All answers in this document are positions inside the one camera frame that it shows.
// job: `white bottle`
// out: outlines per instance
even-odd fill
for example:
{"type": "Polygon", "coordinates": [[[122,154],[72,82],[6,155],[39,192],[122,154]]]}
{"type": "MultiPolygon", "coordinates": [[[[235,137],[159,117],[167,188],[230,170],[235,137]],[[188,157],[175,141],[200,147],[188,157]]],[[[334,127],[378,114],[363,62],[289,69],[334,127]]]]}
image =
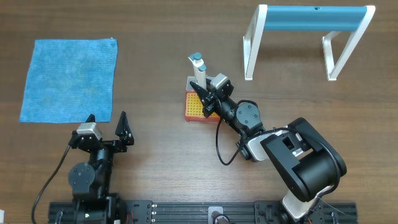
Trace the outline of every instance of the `white bottle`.
{"type": "Polygon", "coordinates": [[[189,55],[189,60],[193,65],[193,72],[195,73],[195,78],[197,79],[197,84],[202,88],[206,89],[206,65],[201,58],[201,53],[196,52],[189,55]]]}

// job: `white and blue rack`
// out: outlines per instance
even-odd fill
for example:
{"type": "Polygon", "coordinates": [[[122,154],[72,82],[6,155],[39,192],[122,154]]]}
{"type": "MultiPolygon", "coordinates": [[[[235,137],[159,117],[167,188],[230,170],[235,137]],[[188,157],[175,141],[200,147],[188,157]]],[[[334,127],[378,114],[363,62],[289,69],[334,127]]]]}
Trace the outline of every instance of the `white and blue rack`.
{"type": "Polygon", "coordinates": [[[246,35],[243,37],[244,79],[252,80],[262,33],[276,31],[330,31],[322,38],[326,73],[335,81],[368,27],[374,6],[267,6],[258,5],[246,35]],[[331,40],[340,32],[351,35],[336,65],[331,51],[331,40]]]}

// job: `blue cloth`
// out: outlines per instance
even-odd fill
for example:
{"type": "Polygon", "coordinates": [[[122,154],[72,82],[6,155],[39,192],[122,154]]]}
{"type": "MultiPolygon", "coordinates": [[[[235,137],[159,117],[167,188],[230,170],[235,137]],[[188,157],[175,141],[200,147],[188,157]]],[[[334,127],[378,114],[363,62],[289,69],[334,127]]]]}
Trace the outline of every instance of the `blue cloth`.
{"type": "Polygon", "coordinates": [[[36,40],[19,121],[109,122],[117,55],[116,39],[36,40]]]}

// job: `blue towel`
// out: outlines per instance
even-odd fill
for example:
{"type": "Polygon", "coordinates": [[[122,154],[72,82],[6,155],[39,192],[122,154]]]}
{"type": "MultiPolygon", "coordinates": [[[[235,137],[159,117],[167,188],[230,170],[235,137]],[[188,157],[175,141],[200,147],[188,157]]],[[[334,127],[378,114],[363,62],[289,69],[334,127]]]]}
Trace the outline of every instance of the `blue towel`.
{"type": "Polygon", "coordinates": [[[19,121],[109,122],[117,55],[116,39],[36,40],[19,121]]]}

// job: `wooden surface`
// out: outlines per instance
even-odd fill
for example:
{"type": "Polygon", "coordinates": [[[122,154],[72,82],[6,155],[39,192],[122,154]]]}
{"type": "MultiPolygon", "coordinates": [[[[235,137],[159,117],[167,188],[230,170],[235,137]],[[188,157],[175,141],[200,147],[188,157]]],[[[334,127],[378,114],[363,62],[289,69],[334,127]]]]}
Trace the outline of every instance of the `wooden surface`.
{"type": "MultiPolygon", "coordinates": [[[[32,204],[78,124],[19,123],[36,39],[118,40],[113,115],[99,128],[114,139],[127,112],[136,145],[114,158],[111,190],[125,199],[158,202],[253,202],[281,199],[287,187],[273,165],[238,157],[222,166],[216,123],[186,123],[187,56],[200,51],[208,74],[224,73],[232,99],[258,103],[267,128],[302,116],[340,153],[348,167],[328,201],[354,201],[360,223],[394,223],[398,204],[398,2],[376,4],[375,16],[336,82],[327,82],[325,32],[266,32],[254,71],[243,77],[242,36],[260,3],[325,5],[323,1],[0,1],[0,209],[6,222],[30,222],[32,204]]],[[[339,55],[348,35],[333,42],[339,55]]],[[[237,135],[220,130],[224,158],[237,135]]],[[[69,170],[88,160],[72,150],[36,212],[47,221],[51,201],[70,201],[69,170]]]]}

